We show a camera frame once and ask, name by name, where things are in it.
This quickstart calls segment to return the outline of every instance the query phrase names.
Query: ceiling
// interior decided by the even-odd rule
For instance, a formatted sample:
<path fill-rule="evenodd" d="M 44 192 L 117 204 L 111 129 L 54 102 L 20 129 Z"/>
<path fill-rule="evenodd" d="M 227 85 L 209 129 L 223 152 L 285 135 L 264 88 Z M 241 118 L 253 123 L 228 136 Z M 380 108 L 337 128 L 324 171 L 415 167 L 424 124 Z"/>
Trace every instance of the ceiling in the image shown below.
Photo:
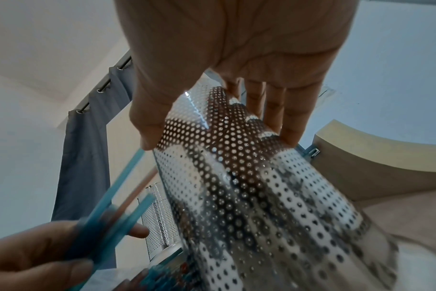
<path fill-rule="evenodd" d="M 0 0 L 0 75 L 64 102 L 121 37 L 112 0 Z"/>

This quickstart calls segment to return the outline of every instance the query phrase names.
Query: background metal container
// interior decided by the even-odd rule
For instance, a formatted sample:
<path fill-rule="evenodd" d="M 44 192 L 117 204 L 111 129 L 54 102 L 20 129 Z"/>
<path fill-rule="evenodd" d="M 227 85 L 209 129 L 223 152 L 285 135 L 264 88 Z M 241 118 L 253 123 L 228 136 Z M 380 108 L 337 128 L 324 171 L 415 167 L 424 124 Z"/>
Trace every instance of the background metal container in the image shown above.
<path fill-rule="evenodd" d="M 143 224 L 149 228 L 146 245 L 148 246 L 149 260 L 152 261 L 164 249 L 180 244 L 180 235 L 173 220 L 172 210 L 162 183 L 150 185 L 145 191 L 156 197 L 156 201 L 141 217 Z"/>
<path fill-rule="evenodd" d="M 408 290 L 400 240 L 213 81 L 175 102 L 154 155 L 198 289 Z"/>

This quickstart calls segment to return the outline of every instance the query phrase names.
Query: curtain rod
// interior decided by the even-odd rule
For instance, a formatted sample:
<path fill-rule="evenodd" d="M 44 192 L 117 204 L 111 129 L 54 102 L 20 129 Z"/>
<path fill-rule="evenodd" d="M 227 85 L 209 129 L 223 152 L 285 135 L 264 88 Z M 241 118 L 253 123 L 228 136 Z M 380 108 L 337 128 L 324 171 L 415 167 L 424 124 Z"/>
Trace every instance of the curtain rod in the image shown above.
<path fill-rule="evenodd" d="M 132 57 L 131 56 L 128 56 L 128 58 L 120 65 L 120 66 L 117 66 L 117 69 L 118 70 L 123 70 L 129 63 L 130 63 L 130 61 L 132 60 Z M 103 93 L 104 92 L 104 90 L 108 87 L 108 85 L 111 83 L 111 79 L 109 78 L 109 75 L 106 75 L 105 76 L 105 78 L 108 78 L 108 80 L 105 82 L 105 83 L 103 83 L 103 85 L 100 87 L 100 88 L 98 88 L 97 89 L 97 92 L 98 93 Z M 89 106 L 89 102 L 87 102 L 85 105 L 84 105 L 84 107 L 83 108 L 81 108 L 81 109 L 78 109 L 77 110 L 77 112 L 78 113 L 82 113 L 87 107 Z"/>

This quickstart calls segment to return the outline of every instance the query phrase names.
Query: shiny metal surface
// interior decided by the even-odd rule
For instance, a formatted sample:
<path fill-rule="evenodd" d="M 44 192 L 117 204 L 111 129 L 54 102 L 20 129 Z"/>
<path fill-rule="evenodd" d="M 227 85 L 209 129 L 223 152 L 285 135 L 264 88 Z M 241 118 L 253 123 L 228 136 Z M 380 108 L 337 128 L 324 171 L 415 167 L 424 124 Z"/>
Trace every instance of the shiny metal surface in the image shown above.
<path fill-rule="evenodd" d="M 154 150 L 200 289 L 397 290 L 398 240 L 213 82 L 175 102 Z"/>
<path fill-rule="evenodd" d="M 143 224 L 149 228 L 146 245 L 149 259 L 153 260 L 164 249 L 181 243 L 178 228 L 173 220 L 172 210 L 165 196 L 162 183 L 150 185 L 146 191 L 156 197 L 156 201 L 141 217 Z"/>

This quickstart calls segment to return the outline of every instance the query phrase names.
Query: palm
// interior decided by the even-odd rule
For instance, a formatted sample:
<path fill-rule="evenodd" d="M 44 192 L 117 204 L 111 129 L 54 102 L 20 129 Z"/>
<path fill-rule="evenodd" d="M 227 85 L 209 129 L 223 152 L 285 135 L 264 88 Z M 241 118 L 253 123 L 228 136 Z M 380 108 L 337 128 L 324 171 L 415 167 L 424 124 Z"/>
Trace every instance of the palm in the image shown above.
<path fill-rule="evenodd" d="M 172 3 L 119 7 L 119 14 L 138 9 L 149 21 L 147 25 L 121 15 L 142 89 L 131 112 L 142 136 L 152 134 L 153 128 L 161 130 L 171 103 L 212 68 L 233 94 L 238 95 L 238 81 L 245 79 L 248 109 L 262 117 L 266 101 L 265 123 L 276 132 L 282 127 L 281 137 L 296 145 L 325 74 L 347 37 L 357 0 Z M 133 31 L 133 22 L 143 28 L 141 34 Z M 143 111 L 156 103 L 167 106 L 156 114 Z"/>

